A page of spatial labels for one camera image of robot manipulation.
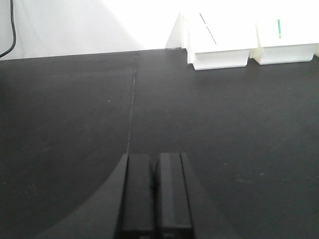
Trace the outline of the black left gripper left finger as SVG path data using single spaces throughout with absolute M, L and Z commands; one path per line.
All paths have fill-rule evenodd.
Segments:
M 123 239 L 155 236 L 153 168 L 146 154 L 129 156 L 121 233 Z

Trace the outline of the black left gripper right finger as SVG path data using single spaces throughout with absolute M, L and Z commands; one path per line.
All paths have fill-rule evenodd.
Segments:
M 156 164 L 156 226 L 159 239 L 194 238 L 179 153 L 161 153 Z

